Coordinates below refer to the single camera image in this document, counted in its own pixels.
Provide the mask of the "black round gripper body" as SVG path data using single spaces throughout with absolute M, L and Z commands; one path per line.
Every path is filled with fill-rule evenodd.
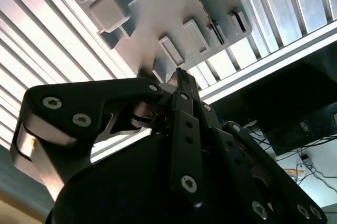
M 211 136 L 152 135 L 76 174 L 47 223 L 254 223 Z

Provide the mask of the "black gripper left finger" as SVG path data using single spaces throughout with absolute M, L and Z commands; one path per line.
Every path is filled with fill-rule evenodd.
M 10 153 L 54 200 L 81 171 L 152 135 L 200 136 L 183 69 L 168 83 L 148 76 L 29 89 Z

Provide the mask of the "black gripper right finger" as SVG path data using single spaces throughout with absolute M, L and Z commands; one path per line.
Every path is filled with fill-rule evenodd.
M 184 73 L 201 123 L 212 167 L 222 168 L 221 206 L 227 223 L 326 223 L 318 205 L 237 123 L 221 126 L 214 110 L 200 100 L 193 76 Z

